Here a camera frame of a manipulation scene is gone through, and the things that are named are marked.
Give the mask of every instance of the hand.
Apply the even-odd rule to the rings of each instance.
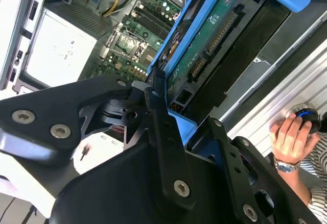
[[[317,133],[309,138],[311,122],[300,129],[302,118],[291,114],[283,124],[276,123],[270,130],[272,153],[275,158],[290,164],[297,164],[315,147],[320,137]]]

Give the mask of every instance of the ram slot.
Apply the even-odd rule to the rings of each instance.
[[[161,39],[166,39],[170,31],[170,28],[166,24],[145,10],[135,9],[135,12],[138,15],[135,20],[139,24],[149,29],[151,32],[156,33]]]

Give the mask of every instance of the shirt sleeve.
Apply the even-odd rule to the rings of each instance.
[[[311,187],[311,199],[308,208],[323,224],[327,224],[327,187]]]

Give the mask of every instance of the green circuit board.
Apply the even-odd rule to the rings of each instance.
[[[160,39],[157,35],[143,27],[141,24],[134,21],[129,16],[125,16],[123,18],[122,23],[128,28],[129,31],[140,36],[140,38],[143,38],[149,44],[149,46],[153,48],[156,52],[159,51],[164,41]]]
[[[147,78],[146,72],[147,70],[142,64],[109,52],[102,65],[93,71],[91,78],[105,73],[116,73],[130,81],[144,81]]]
[[[208,44],[210,36],[212,36],[213,34],[217,34],[217,36],[219,36],[220,34],[222,34],[222,31],[224,31],[223,29],[219,29],[219,32],[217,32],[217,26],[222,21],[226,13],[230,10],[233,2],[234,0],[219,0],[219,2],[216,4],[209,17],[202,25],[200,31],[197,33],[197,35],[191,42],[189,48],[186,50],[179,63],[176,65],[173,72],[170,74],[167,80],[168,94],[170,94],[174,90],[176,82],[180,79],[180,77],[184,77],[190,71],[192,71],[191,69],[194,68],[194,64],[197,64],[197,62],[199,62],[199,64],[203,65],[203,50],[213,44]]]
[[[169,0],[137,0],[134,8],[146,9],[149,18],[160,23],[157,26],[169,26],[167,31],[175,23],[173,17],[176,19],[180,11]],[[133,9],[113,31],[109,52],[102,63],[93,70],[91,77],[116,73],[131,81],[144,81],[147,78],[148,67],[164,40],[146,25],[135,21],[131,17]]]
[[[151,11],[156,18],[160,19],[168,26],[175,23],[174,17],[179,14],[180,8],[170,0],[140,0],[146,9]]]

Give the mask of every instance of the wristwatch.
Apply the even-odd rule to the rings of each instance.
[[[274,165],[275,165],[276,169],[278,169],[282,172],[291,173],[291,172],[299,169],[300,164],[301,164],[301,161],[298,162],[297,164],[290,164],[290,163],[286,163],[284,161],[277,160],[274,157]]]

